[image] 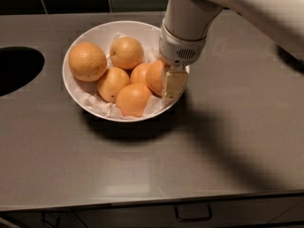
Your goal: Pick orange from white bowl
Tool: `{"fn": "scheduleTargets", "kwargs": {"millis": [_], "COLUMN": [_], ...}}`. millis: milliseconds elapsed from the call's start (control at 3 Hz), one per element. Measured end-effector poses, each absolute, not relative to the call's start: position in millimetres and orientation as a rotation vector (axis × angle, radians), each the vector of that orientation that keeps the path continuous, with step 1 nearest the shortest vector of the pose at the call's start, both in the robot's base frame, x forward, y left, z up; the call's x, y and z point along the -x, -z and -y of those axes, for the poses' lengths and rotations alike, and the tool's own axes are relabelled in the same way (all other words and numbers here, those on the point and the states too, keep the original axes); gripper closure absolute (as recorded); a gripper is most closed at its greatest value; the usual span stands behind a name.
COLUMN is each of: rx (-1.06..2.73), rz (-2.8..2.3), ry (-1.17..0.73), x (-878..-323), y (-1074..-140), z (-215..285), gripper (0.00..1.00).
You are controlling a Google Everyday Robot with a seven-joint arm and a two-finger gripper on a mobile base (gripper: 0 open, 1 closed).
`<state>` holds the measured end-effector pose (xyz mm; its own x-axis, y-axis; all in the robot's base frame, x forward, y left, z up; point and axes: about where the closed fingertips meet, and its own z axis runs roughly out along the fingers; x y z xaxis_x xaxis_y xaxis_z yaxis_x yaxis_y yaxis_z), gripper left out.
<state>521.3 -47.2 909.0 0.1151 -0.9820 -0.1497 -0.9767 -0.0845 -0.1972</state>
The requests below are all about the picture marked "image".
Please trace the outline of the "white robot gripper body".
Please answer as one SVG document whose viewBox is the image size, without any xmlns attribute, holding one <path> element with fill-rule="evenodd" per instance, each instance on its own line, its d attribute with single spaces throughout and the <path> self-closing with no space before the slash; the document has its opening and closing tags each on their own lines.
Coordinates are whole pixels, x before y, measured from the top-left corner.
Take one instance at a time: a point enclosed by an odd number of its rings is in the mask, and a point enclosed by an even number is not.
<svg viewBox="0 0 304 228">
<path fill-rule="evenodd" d="M 195 41 L 180 39 L 169 31 L 162 20 L 159 37 L 159 52 L 161 59 L 173 67 L 188 66 L 195 63 L 205 47 L 206 38 Z"/>
</svg>

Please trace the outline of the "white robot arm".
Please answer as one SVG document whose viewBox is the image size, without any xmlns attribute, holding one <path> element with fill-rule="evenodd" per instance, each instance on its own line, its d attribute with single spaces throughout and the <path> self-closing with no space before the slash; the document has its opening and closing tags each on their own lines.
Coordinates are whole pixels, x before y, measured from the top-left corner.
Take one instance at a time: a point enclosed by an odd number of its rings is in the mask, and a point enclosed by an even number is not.
<svg viewBox="0 0 304 228">
<path fill-rule="evenodd" d="M 186 67 L 200 57 L 212 22 L 225 8 L 304 61 L 304 0 L 168 0 L 159 37 L 161 59 L 169 66 L 163 79 L 166 101 L 181 96 Z"/>
</svg>

